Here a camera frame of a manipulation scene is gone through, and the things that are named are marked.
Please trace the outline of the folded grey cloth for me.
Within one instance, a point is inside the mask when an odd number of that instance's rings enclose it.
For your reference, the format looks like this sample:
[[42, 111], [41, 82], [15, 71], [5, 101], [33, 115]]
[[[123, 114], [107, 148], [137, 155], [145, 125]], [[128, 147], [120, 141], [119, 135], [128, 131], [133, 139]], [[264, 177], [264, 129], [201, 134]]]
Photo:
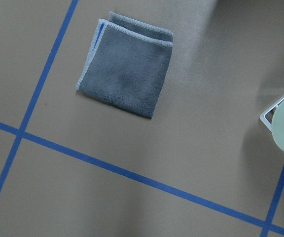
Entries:
[[99, 19], [76, 90], [152, 118], [173, 50], [173, 32], [110, 12]]

